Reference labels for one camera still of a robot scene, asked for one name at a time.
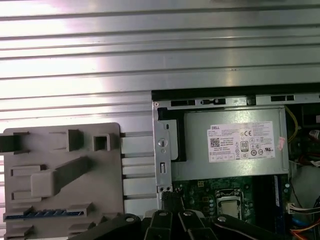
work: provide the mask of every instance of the cable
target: cable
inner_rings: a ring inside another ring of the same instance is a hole
[[[297,234],[296,232],[294,231],[291,231],[291,234],[295,237],[297,237],[298,239],[300,240],[307,240],[306,238],[304,238],[303,236],[300,236],[299,234]]]
[[[287,106],[284,106],[284,108],[285,108],[286,112],[290,115],[290,117],[292,118],[292,120],[294,122],[294,133],[288,138],[288,143],[290,143],[297,136],[299,126],[298,126],[297,118],[292,113],[292,111]]]
[[[295,199],[296,199],[296,202],[299,204],[299,206],[300,206],[300,208],[302,208],[302,205],[301,205],[301,203],[300,203],[300,201],[299,201],[299,199],[298,199],[298,197],[297,197],[297,194],[296,194],[296,191],[295,191],[295,188],[294,188],[294,185],[292,184],[292,180],[291,180],[291,178],[290,178],[290,184],[291,184],[291,188],[292,188],[292,192],[293,192],[293,195],[294,195],[294,197],[295,197]]]
[[[299,228],[299,229],[290,229],[290,230],[291,230],[291,232],[294,232],[294,233],[302,233],[304,231],[307,231],[309,229],[314,228],[315,226],[317,226],[319,224],[320,224],[320,219],[318,219],[315,223],[311,224],[310,226]]]

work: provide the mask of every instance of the green circuit board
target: green circuit board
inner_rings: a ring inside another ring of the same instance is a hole
[[[242,220],[255,224],[253,201],[253,177],[228,177],[217,179],[201,179],[175,181],[173,188],[183,193],[185,209],[203,212],[205,217],[217,215],[216,191],[224,189],[240,189],[243,192]]]

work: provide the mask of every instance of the silver metal sheet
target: silver metal sheet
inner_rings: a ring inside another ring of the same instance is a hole
[[[143,216],[146,211],[157,208],[156,198],[129,199],[124,200],[124,210],[126,213]]]
[[[124,137],[121,144],[122,154],[153,153],[153,136]]]
[[[130,32],[181,29],[244,28],[262,26],[315,25],[318,9],[195,11],[145,14],[87,15],[85,20],[61,15],[0,21],[0,37],[83,34],[89,32]]]
[[[190,51],[162,51],[151,53],[128,53],[82,56],[65,56],[55,58],[31,58],[0,60],[2,78],[37,77],[143,72],[143,71],[170,71],[184,69],[230,68],[270,66],[270,65],[297,65],[320,61],[320,49],[317,46],[300,47],[272,47],[272,48],[236,48],[225,49],[198,49]]]
[[[304,4],[318,5],[318,0],[305,0]],[[0,2],[0,15],[32,16],[60,15],[103,12],[161,11],[161,10],[197,10],[270,6],[301,6],[300,0],[291,1],[220,1],[220,0],[8,0]]]
[[[123,180],[123,194],[130,195],[143,195],[143,194],[156,194],[156,178],[133,178]]]
[[[172,180],[197,180],[236,176],[287,174],[289,171],[288,149],[276,148],[275,158],[209,162],[207,130],[211,125],[272,121],[274,144],[279,137],[287,138],[286,116],[283,107],[247,108],[232,111],[186,113],[185,149],[186,162],[171,164]]]

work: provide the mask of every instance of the white label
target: white label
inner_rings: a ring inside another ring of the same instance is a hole
[[[211,125],[209,162],[276,157],[272,121]]]

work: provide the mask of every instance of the screw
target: screw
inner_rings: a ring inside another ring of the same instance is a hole
[[[191,212],[191,211],[185,211],[185,212],[183,213],[183,215],[189,217],[189,216],[192,215],[192,212]]]
[[[225,222],[227,220],[224,216],[218,216],[217,219],[219,222]]]
[[[126,221],[127,222],[133,222],[135,219],[133,218],[133,217],[128,217],[127,219],[126,219]]]
[[[161,138],[159,141],[158,141],[158,145],[162,148],[166,147],[168,145],[168,141],[164,138]]]

